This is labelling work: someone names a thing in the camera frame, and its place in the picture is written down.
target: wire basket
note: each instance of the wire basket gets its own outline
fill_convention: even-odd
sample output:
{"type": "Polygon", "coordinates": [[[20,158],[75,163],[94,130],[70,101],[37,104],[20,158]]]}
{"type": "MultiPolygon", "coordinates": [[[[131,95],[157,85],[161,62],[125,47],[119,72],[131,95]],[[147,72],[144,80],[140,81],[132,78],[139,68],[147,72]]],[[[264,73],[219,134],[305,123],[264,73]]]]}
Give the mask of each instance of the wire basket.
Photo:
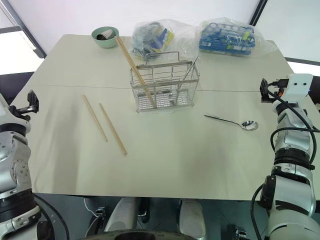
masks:
{"type": "Polygon", "coordinates": [[[137,112],[193,106],[199,71],[192,61],[180,60],[178,51],[148,53],[136,68],[145,83],[130,70],[137,112]],[[149,58],[162,54],[177,54],[177,62],[148,65],[149,58]]]}

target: wooden chopstick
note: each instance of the wooden chopstick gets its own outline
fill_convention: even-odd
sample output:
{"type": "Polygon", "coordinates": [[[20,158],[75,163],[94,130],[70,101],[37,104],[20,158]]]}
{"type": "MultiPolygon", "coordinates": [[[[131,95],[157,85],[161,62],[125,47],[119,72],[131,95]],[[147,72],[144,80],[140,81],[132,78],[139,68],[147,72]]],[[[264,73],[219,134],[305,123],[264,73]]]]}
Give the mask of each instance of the wooden chopstick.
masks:
{"type": "Polygon", "coordinates": [[[95,121],[95,124],[97,125],[97,127],[98,127],[99,130],[100,130],[100,132],[102,133],[102,136],[103,136],[104,140],[105,140],[106,142],[108,142],[107,136],[106,136],[104,130],[102,129],[102,127],[101,127],[101,125],[100,125],[100,123],[99,123],[99,121],[98,121],[98,118],[97,118],[97,116],[95,115],[95,112],[94,112],[94,110],[92,109],[92,107],[91,107],[91,105],[90,105],[90,103],[89,103],[86,95],[83,94],[83,95],[82,95],[82,98],[83,98],[83,100],[84,100],[87,108],[89,109],[89,111],[90,111],[90,113],[91,113],[91,116],[93,117],[93,119],[94,119],[94,121],[95,121]]]}
{"type": "MultiPolygon", "coordinates": [[[[119,36],[116,36],[116,37],[115,37],[115,40],[116,40],[117,43],[120,45],[120,47],[121,47],[121,49],[122,49],[122,52],[123,52],[126,60],[128,61],[131,69],[133,70],[133,72],[134,72],[136,78],[138,79],[138,81],[140,82],[140,84],[141,84],[141,85],[146,85],[145,81],[144,81],[143,78],[141,77],[141,75],[140,75],[140,73],[139,73],[139,71],[138,71],[138,69],[137,69],[137,67],[136,67],[136,64],[135,64],[134,61],[132,60],[132,58],[131,58],[128,50],[126,49],[124,43],[122,42],[121,38],[120,38],[119,36]]],[[[157,105],[156,105],[154,99],[152,98],[152,96],[151,96],[151,94],[150,94],[150,92],[149,92],[149,89],[145,87],[145,88],[144,88],[144,91],[145,91],[145,94],[147,95],[147,97],[149,98],[150,103],[152,104],[152,106],[153,106],[154,108],[156,108],[157,105]]]]}
{"type": "Polygon", "coordinates": [[[108,115],[107,115],[104,107],[102,106],[101,103],[99,103],[99,106],[100,106],[100,108],[101,108],[101,110],[102,110],[102,112],[103,112],[103,115],[104,115],[106,121],[108,122],[109,127],[111,128],[111,131],[112,131],[112,133],[113,133],[116,141],[118,142],[118,144],[119,144],[119,146],[120,146],[123,154],[124,154],[124,155],[127,155],[127,151],[126,151],[126,149],[125,149],[125,146],[123,145],[122,141],[120,140],[120,137],[119,137],[118,133],[116,132],[116,130],[115,130],[115,128],[114,128],[114,126],[113,126],[110,118],[108,117],[108,115]]]}

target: bowl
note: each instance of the bowl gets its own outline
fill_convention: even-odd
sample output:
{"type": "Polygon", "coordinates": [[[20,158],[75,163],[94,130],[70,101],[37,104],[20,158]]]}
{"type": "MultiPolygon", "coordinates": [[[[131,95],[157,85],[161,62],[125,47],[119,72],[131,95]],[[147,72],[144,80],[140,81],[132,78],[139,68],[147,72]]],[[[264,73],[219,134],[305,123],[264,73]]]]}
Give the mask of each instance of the bowl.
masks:
{"type": "Polygon", "coordinates": [[[97,35],[103,33],[104,31],[107,31],[111,29],[116,36],[119,36],[119,31],[118,29],[116,29],[115,27],[112,27],[112,26],[102,26],[102,27],[99,27],[97,29],[95,29],[92,33],[91,33],[91,37],[93,38],[93,40],[95,41],[95,43],[103,48],[103,49],[108,49],[108,48],[112,48],[114,46],[117,45],[117,41],[116,41],[116,38],[113,37],[111,39],[108,39],[108,40],[98,40],[97,39],[97,35]]]}

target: metal spoon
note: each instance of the metal spoon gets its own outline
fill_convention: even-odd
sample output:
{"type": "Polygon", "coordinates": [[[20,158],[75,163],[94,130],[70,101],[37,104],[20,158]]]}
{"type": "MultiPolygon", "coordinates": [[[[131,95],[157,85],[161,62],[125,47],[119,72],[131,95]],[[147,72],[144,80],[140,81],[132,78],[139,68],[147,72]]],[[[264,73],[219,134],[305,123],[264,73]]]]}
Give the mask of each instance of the metal spoon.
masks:
{"type": "Polygon", "coordinates": [[[211,115],[211,114],[208,114],[208,113],[206,113],[204,115],[206,117],[209,117],[209,118],[218,119],[218,120],[222,120],[222,121],[225,121],[225,122],[228,122],[228,123],[236,124],[240,128],[242,128],[242,129],[244,129],[246,131],[254,131],[259,127],[259,124],[256,121],[245,121],[245,122],[239,124],[237,122],[229,121],[229,120],[226,120],[226,119],[223,119],[221,117],[214,116],[214,115],[211,115]]]}

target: beige table surface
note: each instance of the beige table surface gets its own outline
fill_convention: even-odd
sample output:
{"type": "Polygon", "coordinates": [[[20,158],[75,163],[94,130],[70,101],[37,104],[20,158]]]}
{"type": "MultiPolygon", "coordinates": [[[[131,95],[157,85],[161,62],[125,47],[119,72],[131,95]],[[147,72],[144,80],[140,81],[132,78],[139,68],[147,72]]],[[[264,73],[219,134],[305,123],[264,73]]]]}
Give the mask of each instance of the beige table surface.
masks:
{"type": "MultiPolygon", "coordinates": [[[[131,37],[122,37],[130,51],[131,37]]],[[[134,58],[136,64],[143,62],[134,58]]],[[[199,52],[198,90],[259,91],[269,82],[292,73],[279,50],[262,57],[234,57],[199,52]]],[[[88,35],[64,35],[31,77],[44,86],[130,88],[130,67],[119,46],[103,49],[88,35]]]]}
{"type": "MultiPolygon", "coordinates": [[[[40,101],[39,113],[31,114],[32,129],[27,135],[35,192],[250,200],[271,172],[274,153],[269,138],[276,129],[277,115],[271,104],[260,103],[259,92],[197,91],[195,105],[190,109],[141,114],[136,112],[130,89],[33,84],[40,82],[43,71],[42,67],[33,75],[13,102],[24,107],[30,89],[40,101]],[[108,142],[94,124],[82,94],[88,97],[108,142]],[[117,145],[99,102],[113,122],[127,156],[117,145]],[[236,125],[204,117],[207,112],[237,122],[256,120],[259,129],[247,132],[236,125]]],[[[59,70],[56,71],[62,83],[64,77],[59,78],[59,70]]],[[[89,77],[87,81],[95,83],[89,77]]],[[[309,97],[303,107],[319,127],[320,115],[309,97]]],[[[319,153],[314,163],[316,166],[320,163],[319,153]]],[[[315,194],[320,199],[318,168],[313,177],[315,194]]]]}

